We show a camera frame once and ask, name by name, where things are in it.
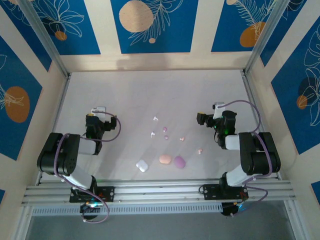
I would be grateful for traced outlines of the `purple earbud charging case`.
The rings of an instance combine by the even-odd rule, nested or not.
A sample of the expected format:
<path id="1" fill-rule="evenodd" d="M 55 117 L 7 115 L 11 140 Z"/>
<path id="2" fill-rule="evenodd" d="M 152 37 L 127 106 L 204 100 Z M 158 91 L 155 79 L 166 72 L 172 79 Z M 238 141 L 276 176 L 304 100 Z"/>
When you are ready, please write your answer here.
<path id="1" fill-rule="evenodd" d="M 183 169 L 186 166 L 186 161 L 181 156 L 176 156 L 173 163 L 178 169 Z"/>

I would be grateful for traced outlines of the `white earbud charging case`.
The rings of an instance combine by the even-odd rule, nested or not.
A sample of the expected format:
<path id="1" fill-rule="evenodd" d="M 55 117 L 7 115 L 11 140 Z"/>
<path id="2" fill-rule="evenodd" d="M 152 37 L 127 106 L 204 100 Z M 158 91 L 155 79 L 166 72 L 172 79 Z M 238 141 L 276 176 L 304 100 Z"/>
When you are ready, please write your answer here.
<path id="1" fill-rule="evenodd" d="M 139 160 L 135 165 L 142 173 L 149 169 L 149 165 L 142 159 Z"/>

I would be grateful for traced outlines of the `aluminium table side rail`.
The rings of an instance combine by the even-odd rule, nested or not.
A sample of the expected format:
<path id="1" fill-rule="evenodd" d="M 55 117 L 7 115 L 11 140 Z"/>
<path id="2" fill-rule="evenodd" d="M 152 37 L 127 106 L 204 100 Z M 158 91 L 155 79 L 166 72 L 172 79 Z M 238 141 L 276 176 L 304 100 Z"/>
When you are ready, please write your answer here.
<path id="1" fill-rule="evenodd" d="M 264 132 L 262 117 L 256 105 L 249 80 L 241 73 L 248 104 L 252 109 L 256 127 L 250 132 L 240 134 L 240 160 L 242 170 L 251 179 L 266 178 L 277 173 L 281 168 L 281 161 L 270 132 Z"/>
<path id="2" fill-rule="evenodd" d="M 62 94 L 61 94 L 59 102 L 58 102 L 58 108 L 57 108 L 57 110 L 55 112 L 55 116 L 54 116 L 54 121 L 53 121 L 53 126 L 52 126 L 52 129 L 51 129 L 51 132 L 55 132 L 55 130 L 57 128 L 57 124 L 58 124 L 58 121 L 59 121 L 59 118 L 60 118 L 62 107 L 63 107 L 64 101 L 65 101 L 65 97 L 66 97 L 66 94 L 67 94 L 67 91 L 68 91 L 68 87 L 69 87 L 69 84 L 70 84 L 71 76 L 72 76 L 72 73 L 69 73 L 68 77 L 66 79 L 66 82 L 64 84 L 63 91 L 62 91 Z M 37 174 L 36 181 L 35 181 L 35 186 L 38 186 L 41 183 L 42 175 L 43 175 L 42 172 L 39 170 L 38 174 Z"/>

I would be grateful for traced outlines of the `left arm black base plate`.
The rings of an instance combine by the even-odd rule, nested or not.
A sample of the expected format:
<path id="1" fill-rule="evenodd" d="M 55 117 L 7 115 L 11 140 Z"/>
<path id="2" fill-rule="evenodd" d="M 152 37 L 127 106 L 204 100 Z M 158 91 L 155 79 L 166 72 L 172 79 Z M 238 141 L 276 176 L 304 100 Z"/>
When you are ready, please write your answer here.
<path id="1" fill-rule="evenodd" d="M 86 202 L 100 202 L 96 197 L 85 193 L 79 189 L 70 189 L 69 202 L 70 203 L 86 203 Z M 114 186 L 97 186 L 92 189 L 94 193 L 104 202 L 112 203 L 115 196 Z"/>

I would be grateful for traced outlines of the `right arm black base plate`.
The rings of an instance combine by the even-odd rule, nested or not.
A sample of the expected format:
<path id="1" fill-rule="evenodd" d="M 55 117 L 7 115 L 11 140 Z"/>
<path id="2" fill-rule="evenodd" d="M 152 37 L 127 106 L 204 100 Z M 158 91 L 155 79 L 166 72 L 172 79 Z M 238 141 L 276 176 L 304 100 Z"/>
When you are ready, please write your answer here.
<path id="1" fill-rule="evenodd" d="M 205 200 L 237 200 L 245 201 L 249 198 L 246 188 L 241 186 L 222 186 L 220 184 L 204 184 L 203 194 Z"/>

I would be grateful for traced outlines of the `aluminium mounting rail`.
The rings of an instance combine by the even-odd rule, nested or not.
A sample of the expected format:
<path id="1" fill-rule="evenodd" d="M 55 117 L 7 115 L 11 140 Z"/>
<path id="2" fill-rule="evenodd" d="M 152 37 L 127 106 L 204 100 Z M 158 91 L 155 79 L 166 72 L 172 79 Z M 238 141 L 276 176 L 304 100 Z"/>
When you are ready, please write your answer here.
<path id="1" fill-rule="evenodd" d="M 112 186 L 114 204 L 164 204 L 204 202 L 199 188 L 205 184 L 218 184 L 218 179 L 191 180 L 100 180 L 98 186 Z M 296 200 L 292 184 L 276 177 L 257 179 L 247 184 L 249 201 L 257 201 L 265 191 L 267 201 Z M 49 206 L 68 204 L 71 187 L 61 181 L 43 181 L 39 185 L 27 186 L 22 206 Z"/>

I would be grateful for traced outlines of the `aluminium frame post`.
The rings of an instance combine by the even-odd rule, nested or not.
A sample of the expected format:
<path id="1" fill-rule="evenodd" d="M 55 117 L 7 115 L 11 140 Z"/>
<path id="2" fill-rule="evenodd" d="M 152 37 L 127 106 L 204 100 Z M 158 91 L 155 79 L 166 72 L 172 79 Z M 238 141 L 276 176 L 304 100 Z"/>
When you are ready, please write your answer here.
<path id="1" fill-rule="evenodd" d="M 60 73 L 68 80 L 70 76 L 69 70 L 66 68 L 63 63 L 60 54 L 53 43 L 50 35 L 48 34 L 45 26 L 43 25 L 41 19 L 39 18 L 36 10 L 33 8 L 33 5 L 28 0 L 16 0 L 21 11 L 23 12 L 25 18 L 29 22 L 33 31 L 37 35 L 37 38 L 40 40 L 44 49 L 52 59 L 52 61 L 56 64 Z"/>
<path id="2" fill-rule="evenodd" d="M 272 33 L 274 32 L 278 22 L 280 21 L 284 11 L 286 10 L 290 0 L 277 0 L 268 20 L 254 46 L 248 62 L 243 70 L 243 74 L 247 77 L 252 70 L 256 60 L 261 55 Z"/>

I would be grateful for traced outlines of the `aluminium frame leg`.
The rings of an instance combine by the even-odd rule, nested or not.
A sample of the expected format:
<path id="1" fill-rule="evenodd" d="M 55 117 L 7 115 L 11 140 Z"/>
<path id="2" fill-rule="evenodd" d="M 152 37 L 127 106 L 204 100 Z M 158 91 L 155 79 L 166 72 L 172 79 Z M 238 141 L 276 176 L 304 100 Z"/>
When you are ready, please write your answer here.
<path id="1" fill-rule="evenodd" d="M 21 206 L 10 240 L 25 240 L 33 216 L 33 206 Z"/>
<path id="2" fill-rule="evenodd" d="M 297 200 L 285 200 L 285 209 L 290 221 L 295 240 L 311 240 L 303 213 Z"/>

